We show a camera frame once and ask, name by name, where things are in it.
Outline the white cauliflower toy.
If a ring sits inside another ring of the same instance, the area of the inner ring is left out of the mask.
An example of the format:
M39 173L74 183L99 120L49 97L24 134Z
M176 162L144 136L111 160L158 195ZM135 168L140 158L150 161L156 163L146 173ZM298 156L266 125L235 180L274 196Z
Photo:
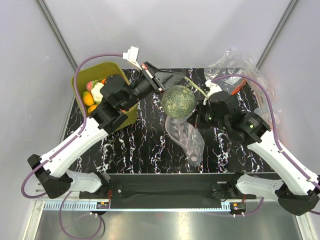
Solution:
M100 104L102 102L103 95L101 94L100 90L104 86L103 83L97 82L92 88L91 88L91 95L95 101L96 104Z

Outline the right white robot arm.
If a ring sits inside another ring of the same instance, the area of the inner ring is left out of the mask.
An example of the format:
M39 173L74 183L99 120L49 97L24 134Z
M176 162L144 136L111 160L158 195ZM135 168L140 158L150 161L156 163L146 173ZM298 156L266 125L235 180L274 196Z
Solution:
M235 96L216 92L207 103L199 101L187 122L198 129L220 128L258 154L278 174L278 180L235 173L221 186L223 197L255 195L277 201L287 212L301 216L318 204L320 177L307 169L274 137L270 127L254 112L241 112Z

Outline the green netted melon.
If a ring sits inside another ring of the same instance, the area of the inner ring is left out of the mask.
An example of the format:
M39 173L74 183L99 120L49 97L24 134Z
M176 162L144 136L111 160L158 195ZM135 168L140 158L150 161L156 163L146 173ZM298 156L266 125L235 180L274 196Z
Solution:
M205 100L209 99L209 96L190 78L184 77L184 79L188 81L188 85L174 85L162 96L162 108L168 117L186 119L193 113L197 106L197 99L189 87L196 88Z

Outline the clear zip top bag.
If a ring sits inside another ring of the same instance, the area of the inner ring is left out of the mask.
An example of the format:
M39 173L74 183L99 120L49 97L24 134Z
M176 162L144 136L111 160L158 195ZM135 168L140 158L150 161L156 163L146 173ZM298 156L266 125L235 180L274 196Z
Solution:
M165 130L171 140L184 150L189 164L192 167L200 166L205 148L205 141L200 131L186 119L176 119L170 116L165 120Z

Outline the olive green plastic bin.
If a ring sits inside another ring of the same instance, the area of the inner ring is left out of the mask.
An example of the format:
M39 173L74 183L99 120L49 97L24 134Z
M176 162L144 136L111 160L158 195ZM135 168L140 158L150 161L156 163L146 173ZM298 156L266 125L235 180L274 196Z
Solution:
M80 70L78 74L71 79L71 86L74 92L77 104L80 108L83 118L87 121L92 120L98 124L99 129L105 130L108 134L118 131L128 125L134 124L137 120L137 105L125 112L112 107L106 100L103 100L98 107L88 114L88 107L85 106L82 96L86 91L86 84L94 80L102 80L104 78L113 78L114 75L120 75L121 80L130 84L122 69L114 62L103 62L84 70Z

